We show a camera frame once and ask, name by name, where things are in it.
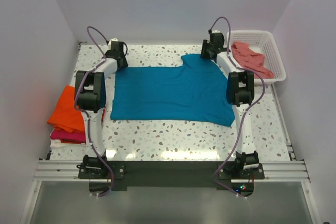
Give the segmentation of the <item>blue t shirt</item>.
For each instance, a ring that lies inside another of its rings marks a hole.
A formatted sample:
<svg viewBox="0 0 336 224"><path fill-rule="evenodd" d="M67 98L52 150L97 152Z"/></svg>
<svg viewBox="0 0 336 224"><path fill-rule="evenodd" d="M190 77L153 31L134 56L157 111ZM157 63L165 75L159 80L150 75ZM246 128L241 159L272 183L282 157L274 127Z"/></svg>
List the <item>blue t shirt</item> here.
<svg viewBox="0 0 336 224"><path fill-rule="evenodd" d="M127 67L116 72L112 120L187 120L230 127L235 120L227 78L198 54L178 67Z"/></svg>

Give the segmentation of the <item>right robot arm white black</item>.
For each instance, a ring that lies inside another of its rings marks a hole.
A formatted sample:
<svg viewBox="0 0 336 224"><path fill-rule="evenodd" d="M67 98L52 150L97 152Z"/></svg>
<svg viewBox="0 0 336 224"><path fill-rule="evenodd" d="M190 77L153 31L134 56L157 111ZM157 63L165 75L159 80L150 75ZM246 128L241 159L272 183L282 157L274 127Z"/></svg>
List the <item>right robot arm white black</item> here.
<svg viewBox="0 0 336 224"><path fill-rule="evenodd" d="M235 160L227 161L220 168L230 178L246 178L259 166L259 157L253 139L249 114L255 98L254 73L244 69L224 47L224 35L218 30L208 30L209 39L203 40L201 57L214 60L226 74L226 99L232 105L237 127L237 143L234 145Z"/></svg>

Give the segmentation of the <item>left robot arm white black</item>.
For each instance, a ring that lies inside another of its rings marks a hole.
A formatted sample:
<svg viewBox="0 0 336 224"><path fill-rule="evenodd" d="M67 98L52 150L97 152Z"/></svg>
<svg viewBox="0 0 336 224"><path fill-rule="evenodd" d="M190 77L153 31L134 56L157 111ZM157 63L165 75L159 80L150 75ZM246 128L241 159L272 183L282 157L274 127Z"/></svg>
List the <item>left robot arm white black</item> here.
<svg viewBox="0 0 336 224"><path fill-rule="evenodd" d="M106 78L128 66L127 53L125 42L112 39L96 66L76 73L74 108L81 113L85 124L87 151L78 166L80 175L113 181L113 171L107 163L102 139L103 111L107 101Z"/></svg>

